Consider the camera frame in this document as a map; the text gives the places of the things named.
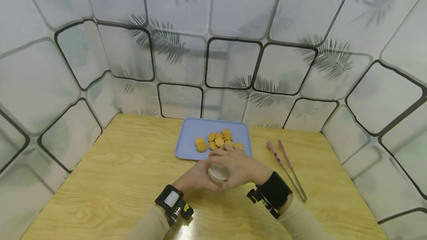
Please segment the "orange cookie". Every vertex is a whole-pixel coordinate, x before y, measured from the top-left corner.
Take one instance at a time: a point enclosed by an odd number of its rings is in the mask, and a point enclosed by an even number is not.
[[[224,129],[224,130],[222,130],[222,134],[227,134],[227,135],[231,136],[231,131],[228,129]]]
[[[213,131],[208,136],[208,141],[212,142],[215,139],[216,133]]]
[[[203,141],[203,142],[196,142],[196,148],[197,148],[197,151],[199,152],[205,152],[208,147],[206,146],[205,141]]]
[[[224,139],[224,140],[233,140],[233,137],[231,136],[231,134],[223,134],[222,135],[222,139]]]
[[[241,143],[234,144],[238,149],[243,150],[243,145]]]
[[[222,146],[224,145],[224,139],[222,138],[215,139],[215,144],[217,147],[222,148]]]
[[[199,142],[205,142],[205,139],[203,137],[197,137],[196,141],[194,141],[194,142],[196,142],[196,144]]]
[[[209,142],[209,149],[210,149],[210,150],[217,149],[216,144],[215,144],[215,142],[214,142],[214,141]]]

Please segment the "wooden table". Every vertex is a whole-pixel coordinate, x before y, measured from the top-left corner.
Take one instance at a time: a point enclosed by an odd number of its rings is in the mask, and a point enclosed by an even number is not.
[[[166,184],[193,161],[175,157],[182,120],[117,115],[28,229],[23,240],[121,240],[154,204]],[[266,148],[284,142],[307,193],[306,206],[337,239],[385,239],[362,197],[320,133],[250,128],[253,155],[286,174]],[[175,224],[165,239],[287,239],[251,184],[225,193],[186,195],[191,223]]]

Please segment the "pink tongs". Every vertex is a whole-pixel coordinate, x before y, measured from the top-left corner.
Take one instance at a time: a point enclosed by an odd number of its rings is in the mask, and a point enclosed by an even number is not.
[[[280,158],[280,156],[277,154],[276,150],[274,149],[274,145],[273,145],[272,141],[270,141],[270,140],[267,141],[267,148],[270,150],[270,152],[276,158],[277,162],[280,164],[280,167],[284,170],[284,172],[288,176],[289,180],[292,183],[292,186],[294,187],[294,189],[298,193],[298,196],[301,198],[301,200],[303,202],[306,202],[307,201],[307,195],[305,194],[304,189],[302,188],[301,183],[299,182],[298,177],[296,176],[295,171],[293,170],[293,166],[292,166],[291,161],[289,160],[289,158],[286,154],[286,151],[283,147],[282,142],[280,140],[278,141],[278,148],[279,148],[280,152],[282,153],[282,155],[286,161],[287,166],[291,170],[292,175],[294,176],[295,181],[296,181],[298,186],[295,184],[295,182],[292,180],[291,176],[289,175],[288,171],[286,170],[285,164],[283,163],[282,159]]]

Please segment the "blue tray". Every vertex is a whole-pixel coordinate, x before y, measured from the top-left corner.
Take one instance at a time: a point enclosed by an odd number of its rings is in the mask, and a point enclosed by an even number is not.
[[[233,135],[233,142],[241,143],[244,146],[245,153],[252,157],[249,128],[246,124],[242,122],[199,118],[187,118],[182,122],[181,132],[176,143],[175,156],[178,159],[207,159],[211,152],[208,143],[209,133],[213,131],[219,133],[224,129],[230,130]],[[208,145],[208,150],[203,153],[198,152],[194,144],[197,137],[203,137]]]

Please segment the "beige sleeve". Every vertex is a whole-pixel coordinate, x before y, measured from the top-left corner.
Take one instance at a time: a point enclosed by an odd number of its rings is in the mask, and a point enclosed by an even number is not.
[[[152,206],[132,229],[126,240],[162,240],[169,231],[166,216],[160,207]]]
[[[297,199],[293,198],[289,208],[278,218],[293,240],[332,239],[318,220]]]

